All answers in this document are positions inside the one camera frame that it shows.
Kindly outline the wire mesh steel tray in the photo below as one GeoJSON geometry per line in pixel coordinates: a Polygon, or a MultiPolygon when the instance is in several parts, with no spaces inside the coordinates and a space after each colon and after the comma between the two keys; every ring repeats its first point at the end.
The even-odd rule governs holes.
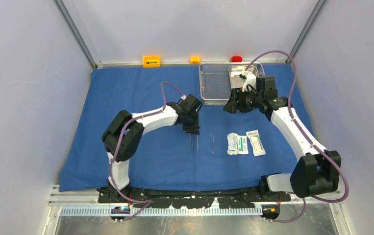
{"type": "Polygon", "coordinates": [[[199,66],[200,96],[204,105],[225,106],[231,95],[228,69],[245,63],[206,63],[199,66]]]}

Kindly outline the steel forceps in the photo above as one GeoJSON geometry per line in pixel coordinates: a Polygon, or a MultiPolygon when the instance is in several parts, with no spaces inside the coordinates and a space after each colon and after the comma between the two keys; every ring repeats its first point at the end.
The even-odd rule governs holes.
{"type": "Polygon", "coordinates": [[[190,134],[190,152],[194,151],[194,134],[190,134]]]}

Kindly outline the white gauze roll packet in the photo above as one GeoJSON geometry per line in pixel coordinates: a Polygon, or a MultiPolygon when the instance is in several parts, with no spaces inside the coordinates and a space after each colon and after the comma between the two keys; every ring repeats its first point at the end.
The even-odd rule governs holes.
{"type": "Polygon", "coordinates": [[[238,154],[238,135],[236,133],[229,133],[227,135],[227,142],[228,142],[228,148],[227,153],[228,155],[237,155],[238,154]]]}

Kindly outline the pointed steel tweezers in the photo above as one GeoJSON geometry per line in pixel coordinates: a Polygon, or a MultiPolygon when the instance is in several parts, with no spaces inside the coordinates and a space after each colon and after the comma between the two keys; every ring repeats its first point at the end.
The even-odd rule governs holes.
{"type": "Polygon", "coordinates": [[[214,153],[214,146],[215,146],[215,135],[214,134],[210,134],[210,143],[211,143],[211,149],[212,149],[212,153],[214,153]]]}

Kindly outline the green white sterile packet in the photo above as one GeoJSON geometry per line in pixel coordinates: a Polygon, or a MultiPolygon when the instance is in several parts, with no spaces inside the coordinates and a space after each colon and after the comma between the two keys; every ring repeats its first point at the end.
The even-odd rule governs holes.
{"type": "Polygon", "coordinates": [[[237,137],[237,153],[242,155],[247,155],[249,153],[247,136],[237,137]]]}

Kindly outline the blue surgical wrap cloth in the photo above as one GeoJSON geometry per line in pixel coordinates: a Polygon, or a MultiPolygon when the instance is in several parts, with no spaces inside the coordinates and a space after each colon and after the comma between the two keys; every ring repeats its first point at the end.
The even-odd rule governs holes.
{"type": "MultiPolygon", "coordinates": [[[[180,94],[200,96],[198,66],[145,69],[104,68],[91,73],[91,84],[69,155],[59,175],[60,191],[107,184],[108,156],[101,140],[121,110],[142,113],[178,101],[180,94]]],[[[130,185],[157,190],[227,190],[256,186],[263,175],[291,173],[297,159],[280,131],[258,110],[241,114],[221,106],[199,112],[199,151],[190,152],[190,136],[181,125],[142,136],[129,160],[130,185]],[[228,155],[227,135],[258,130],[266,154],[228,155]],[[210,134],[215,135],[212,153],[210,134]]]]}

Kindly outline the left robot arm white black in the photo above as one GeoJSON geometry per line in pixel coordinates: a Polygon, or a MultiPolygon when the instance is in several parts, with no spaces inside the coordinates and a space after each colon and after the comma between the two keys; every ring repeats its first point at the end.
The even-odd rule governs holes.
{"type": "Polygon", "coordinates": [[[116,202],[125,202],[129,197],[129,160],[137,151],[143,135],[174,125],[181,125],[185,133],[199,135],[201,108],[202,102],[189,94],[155,110],[143,113],[122,110],[117,113],[101,138],[109,158],[110,196],[116,202]]]}

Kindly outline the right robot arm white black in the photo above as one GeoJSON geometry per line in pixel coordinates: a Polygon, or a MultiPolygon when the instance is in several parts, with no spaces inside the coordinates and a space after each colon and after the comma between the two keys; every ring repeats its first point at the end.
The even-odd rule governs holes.
{"type": "Polygon", "coordinates": [[[335,192],[339,185],[341,156],[314,141],[294,114],[288,98],[278,96],[275,78],[256,77],[251,73],[233,75],[229,80],[231,95],[223,110],[231,114],[259,110],[281,132],[298,161],[292,173],[262,176],[259,196],[271,201],[279,191],[293,193],[299,198],[335,192]]]}

